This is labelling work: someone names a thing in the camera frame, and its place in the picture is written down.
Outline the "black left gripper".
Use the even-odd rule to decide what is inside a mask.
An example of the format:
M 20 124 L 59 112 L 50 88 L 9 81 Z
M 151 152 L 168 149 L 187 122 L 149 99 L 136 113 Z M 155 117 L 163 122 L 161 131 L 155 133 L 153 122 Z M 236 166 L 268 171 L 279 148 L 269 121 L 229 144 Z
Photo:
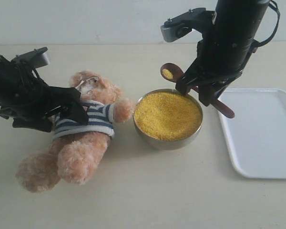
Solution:
M 56 114 L 87 125 L 89 118 L 80 97 L 74 87 L 48 86 L 28 62 L 0 57 L 0 117 L 12 118 L 14 128 L 50 133 Z

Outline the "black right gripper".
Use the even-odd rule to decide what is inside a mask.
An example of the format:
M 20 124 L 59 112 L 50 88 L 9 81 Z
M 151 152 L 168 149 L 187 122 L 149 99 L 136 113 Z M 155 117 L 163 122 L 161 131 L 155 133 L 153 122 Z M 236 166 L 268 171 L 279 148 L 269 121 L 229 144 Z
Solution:
M 204 33 L 197 45 L 197 58 L 177 79 L 175 89 L 182 95 L 197 88 L 199 101 L 208 106 L 239 78 L 251 53 L 255 52 L 253 34 Z

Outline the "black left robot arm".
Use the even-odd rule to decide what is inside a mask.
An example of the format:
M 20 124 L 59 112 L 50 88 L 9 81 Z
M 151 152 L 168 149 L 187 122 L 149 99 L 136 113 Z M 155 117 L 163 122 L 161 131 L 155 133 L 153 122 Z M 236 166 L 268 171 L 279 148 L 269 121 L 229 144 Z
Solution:
M 81 93 L 74 87 L 49 86 L 38 74 L 38 68 L 50 63 L 47 50 L 37 48 L 10 61 L 0 55 L 0 117 L 12 118 L 14 128 L 42 132 L 52 130 L 50 117 L 56 114 L 87 125 Z

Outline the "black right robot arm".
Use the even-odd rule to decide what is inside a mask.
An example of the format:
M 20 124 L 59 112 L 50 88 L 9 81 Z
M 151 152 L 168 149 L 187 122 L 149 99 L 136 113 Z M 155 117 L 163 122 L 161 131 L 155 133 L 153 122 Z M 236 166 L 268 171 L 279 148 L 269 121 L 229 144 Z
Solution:
M 176 90 L 186 95 L 199 88 L 199 100 L 208 106 L 239 78 L 250 57 L 249 50 L 268 0 L 220 0 L 215 11 L 187 12 L 178 20 L 202 34 L 197 57 L 176 82 Z

